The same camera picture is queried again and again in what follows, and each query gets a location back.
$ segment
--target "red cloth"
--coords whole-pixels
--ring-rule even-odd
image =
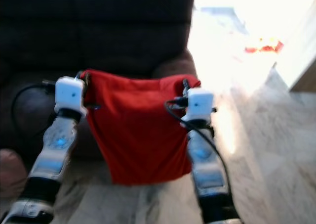
[[[150,184],[177,179],[191,171],[187,131],[165,110],[163,103],[183,91],[182,80],[200,85],[192,75],[163,79],[128,79],[87,70],[91,82],[87,120],[107,161],[114,183]]]

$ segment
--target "black cable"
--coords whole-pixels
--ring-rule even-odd
[[[23,142],[26,142],[28,143],[28,139],[32,139],[36,136],[38,136],[39,134],[41,134],[43,131],[46,130],[45,129],[42,129],[40,131],[38,131],[37,133],[35,133],[33,136],[31,136],[30,138],[27,138],[27,136],[24,135],[23,131],[21,130],[18,122],[17,122],[17,117],[16,117],[16,113],[15,113],[15,106],[16,106],[16,102],[18,100],[18,98],[21,96],[22,93],[26,92],[27,90],[30,90],[30,89],[44,89],[45,86],[43,84],[34,84],[34,85],[30,85],[28,87],[25,87],[23,89],[21,89],[14,97],[13,101],[12,101],[12,104],[11,104],[11,120],[13,122],[13,126],[14,126],[14,129],[16,130],[16,132],[18,133],[18,136],[19,138],[23,141]]]
[[[233,196],[232,195],[232,189],[231,189],[231,182],[230,182],[230,179],[229,179],[229,175],[228,175],[228,169],[227,169],[227,166],[226,166],[226,163],[224,161],[224,159],[222,158],[221,154],[218,152],[218,150],[216,149],[216,146],[215,146],[215,142],[213,139],[211,138],[208,138],[205,134],[203,134],[196,126],[194,126],[193,124],[191,124],[190,122],[187,122],[187,121],[184,121],[182,120],[180,117],[178,117],[177,115],[175,115],[172,110],[170,109],[169,105],[168,104],[174,104],[174,103],[177,103],[178,101],[177,100],[169,100],[169,101],[166,101],[164,103],[164,107],[166,108],[167,112],[174,118],[176,119],[177,121],[179,121],[180,123],[183,123],[188,129],[191,129],[191,130],[194,130],[195,132],[197,132],[214,150],[214,152],[216,153],[216,155],[218,155],[219,159],[221,160],[221,162],[223,163],[223,168],[224,168],[224,171],[225,171],[225,174],[226,174],[226,180],[227,180],[227,186],[228,186],[228,191],[231,195],[231,197]]]

